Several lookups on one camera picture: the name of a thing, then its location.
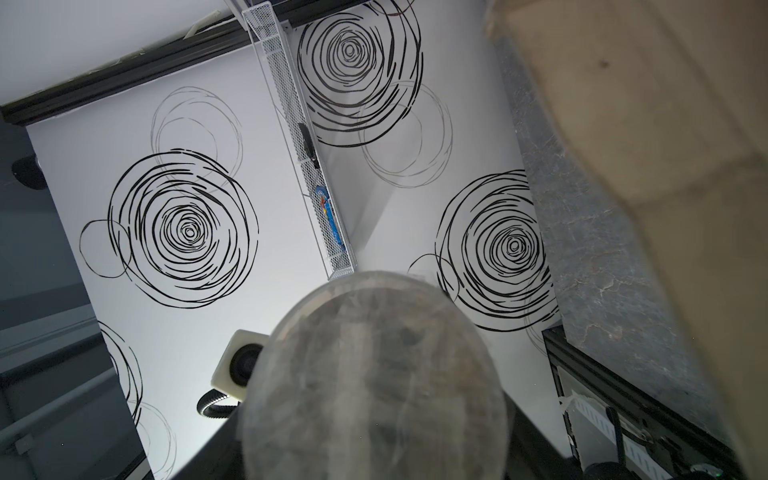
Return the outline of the clear brown seed jar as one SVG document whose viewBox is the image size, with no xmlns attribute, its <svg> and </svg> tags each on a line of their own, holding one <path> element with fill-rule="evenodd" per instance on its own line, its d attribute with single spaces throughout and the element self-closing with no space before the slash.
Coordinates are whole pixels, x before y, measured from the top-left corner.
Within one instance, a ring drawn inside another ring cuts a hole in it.
<svg viewBox="0 0 768 480">
<path fill-rule="evenodd" d="M 438 288 L 356 273 L 263 348 L 241 413 L 251 479 L 500 479 L 507 409 L 489 350 Z"/>
</svg>

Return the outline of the cream canvas tote bag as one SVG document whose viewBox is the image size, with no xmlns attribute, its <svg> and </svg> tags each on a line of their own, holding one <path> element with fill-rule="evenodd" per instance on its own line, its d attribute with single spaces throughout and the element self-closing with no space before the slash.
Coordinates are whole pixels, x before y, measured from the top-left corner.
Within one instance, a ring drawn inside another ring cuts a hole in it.
<svg viewBox="0 0 768 480">
<path fill-rule="evenodd" d="M 765 478 L 766 3 L 494 1 L 487 27 L 633 219 L 746 475 Z"/>
</svg>

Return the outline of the blue candy bag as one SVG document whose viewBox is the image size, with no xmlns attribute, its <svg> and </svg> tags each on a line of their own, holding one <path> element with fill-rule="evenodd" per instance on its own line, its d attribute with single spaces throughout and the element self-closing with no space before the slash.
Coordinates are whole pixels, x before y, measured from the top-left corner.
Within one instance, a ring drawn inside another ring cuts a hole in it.
<svg viewBox="0 0 768 480">
<path fill-rule="evenodd" d="M 336 225 L 336 222 L 335 222 L 335 216 L 334 216 L 334 213 L 333 213 L 333 207 L 332 207 L 332 203 L 331 203 L 331 200 L 330 200 L 330 195 L 329 195 L 329 192 L 328 192 L 327 188 L 325 186 L 317 185 L 315 187 L 315 193 L 320 198 L 321 207 L 322 207 L 322 209 L 324 211 L 324 214 L 326 216 L 326 219 L 327 219 L 327 222 L 328 222 L 331 234 L 333 236 L 333 239 L 335 240 L 335 242 L 339 246 L 339 248 L 342 251 L 345 251 L 346 250 L 346 246 L 344 244 L 342 236 L 341 236 L 341 234 L 339 232 L 339 229 L 338 229 L 338 227 Z"/>
</svg>

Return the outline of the black small device on shelf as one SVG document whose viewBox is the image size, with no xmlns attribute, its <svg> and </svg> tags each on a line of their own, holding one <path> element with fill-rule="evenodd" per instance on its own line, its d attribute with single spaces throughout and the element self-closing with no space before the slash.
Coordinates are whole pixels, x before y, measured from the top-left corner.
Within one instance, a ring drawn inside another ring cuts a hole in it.
<svg viewBox="0 0 768 480">
<path fill-rule="evenodd" d="M 312 140 L 312 134 L 310 133 L 309 128 L 307 127 L 307 125 L 305 123 L 303 123 L 303 122 L 299 122 L 298 123 L 298 128 L 299 128 L 299 131 L 301 133 L 304 152 L 305 152 L 307 158 L 312 163 L 313 167 L 316 170 L 319 170 L 320 169 L 320 164 L 319 164 L 317 152 L 316 152 L 313 140 Z"/>
</svg>

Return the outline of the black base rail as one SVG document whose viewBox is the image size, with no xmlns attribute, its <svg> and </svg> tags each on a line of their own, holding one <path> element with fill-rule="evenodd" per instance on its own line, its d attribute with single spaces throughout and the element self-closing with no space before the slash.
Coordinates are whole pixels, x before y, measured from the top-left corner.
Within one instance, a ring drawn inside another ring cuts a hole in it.
<svg viewBox="0 0 768 480">
<path fill-rule="evenodd" d="M 624 435 L 643 447 L 671 479 L 746 477 L 729 447 L 572 346 L 561 326 L 542 336 L 559 398 L 572 393 L 592 398 L 614 425 L 616 458 L 599 431 L 563 412 L 571 452 L 585 479 L 642 479 L 627 466 Z"/>
</svg>

